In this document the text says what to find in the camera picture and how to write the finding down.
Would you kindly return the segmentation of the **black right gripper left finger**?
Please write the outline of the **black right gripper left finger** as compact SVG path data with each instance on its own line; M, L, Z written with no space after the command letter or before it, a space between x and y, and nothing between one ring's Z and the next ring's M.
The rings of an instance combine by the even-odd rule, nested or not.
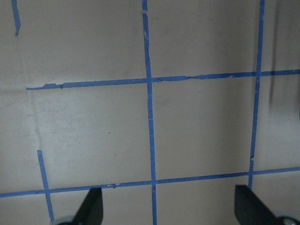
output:
M101 188L91 188L73 218L74 225L100 225L104 217Z

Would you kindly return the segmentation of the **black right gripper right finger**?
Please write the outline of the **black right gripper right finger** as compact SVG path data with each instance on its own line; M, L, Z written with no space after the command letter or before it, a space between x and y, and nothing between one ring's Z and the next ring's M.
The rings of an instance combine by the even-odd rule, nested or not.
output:
M247 185L235 186L234 214L240 225L280 224L280 220L275 217Z

